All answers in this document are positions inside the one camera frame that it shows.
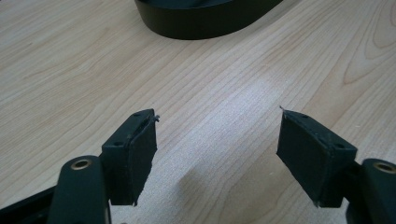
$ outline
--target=black plastic part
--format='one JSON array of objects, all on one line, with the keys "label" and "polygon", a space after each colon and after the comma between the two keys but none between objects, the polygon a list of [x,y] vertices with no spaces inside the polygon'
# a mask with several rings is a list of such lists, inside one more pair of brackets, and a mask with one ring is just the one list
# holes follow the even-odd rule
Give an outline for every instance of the black plastic part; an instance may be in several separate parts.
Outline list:
[{"label": "black plastic part", "polygon": [[143,22],[159,35],[207,39],[250,25],[282,0],[135,0]]},{"label": "black plastic part", "polygon": [[1,209],[0,223],[46,223],[54,190],[46,189]]},{"label": "black plastic part", "polygon": [[137,205],[157,151],[154,110],[129,117],[102,145],[108,197],[114,205]]},{"label": "black plastic part", "polygon": [[339,207],[340,174],[357,149],[307,115],[284,110],[277,155],[316,206]]},{"label": "black plastic part", "polygon": [[63,166],[47,223],[111,223],[105,179],[98,157],[75,158]]},{"label": "black plastic part", "polygon": [[374,223],[396,223],[396,165],[368,159],[361,165],[361,190]]}]

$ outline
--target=hole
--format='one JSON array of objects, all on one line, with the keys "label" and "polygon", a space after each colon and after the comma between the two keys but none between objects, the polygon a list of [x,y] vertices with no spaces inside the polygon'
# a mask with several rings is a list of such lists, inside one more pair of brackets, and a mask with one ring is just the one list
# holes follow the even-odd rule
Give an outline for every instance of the hole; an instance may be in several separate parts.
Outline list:
[{"label": "hole", "polygon": [[341,143],[336,143],[336,144],[334,144],[336,147],[338,147],[338,148],[346,148],[346,147],[344,147],[344,145],[342,145]]},{"label": "hole", "polygon": [[71,167],[73,170],[82,170],[89,167],[91,163],[92,162],[90,160],[80,160],[80,161],[75,161]]},{"label": "hole", "polygon": [[122,147],[123,146],[123,142],[115,142],[113,145],[115,147]]},{"label": "hole", "polygon": [[374,163],[374,167],[382,172],[396,175],[396,168],[392,165],[388,165],[384,162],[376,162]]}]

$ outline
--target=light wood grain surface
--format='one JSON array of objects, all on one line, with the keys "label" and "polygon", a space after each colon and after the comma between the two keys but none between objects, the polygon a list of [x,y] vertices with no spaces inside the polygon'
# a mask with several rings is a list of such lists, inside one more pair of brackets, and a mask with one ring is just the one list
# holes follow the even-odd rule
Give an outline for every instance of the light wood grain surface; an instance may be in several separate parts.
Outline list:
[{"label": "light wood grain surface", "polygon": [[279,106],[343,136],[358,162],[396,162],[395,99],[395,0],[285,0],[199,41],[152,33],[132,0],[3,0],[0,207],[154,108],[153,169],[113,223],[345,223],[346,202],[316,208],[276,156]]}]

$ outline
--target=wooden table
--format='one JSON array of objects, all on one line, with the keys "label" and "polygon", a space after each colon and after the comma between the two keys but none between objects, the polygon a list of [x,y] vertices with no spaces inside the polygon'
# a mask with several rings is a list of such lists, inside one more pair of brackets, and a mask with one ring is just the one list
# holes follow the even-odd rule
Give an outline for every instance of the wooden table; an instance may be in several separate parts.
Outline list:
[{"label": "wooden table", "polygon": [[396,1],[285,0],[248,28],[183,41],[132,0],[0,2],[0,207],[99,155],[154,108],[158,152],[137,207],[113,223],[345,223],[276,155],[282,111],[396,162]]}]

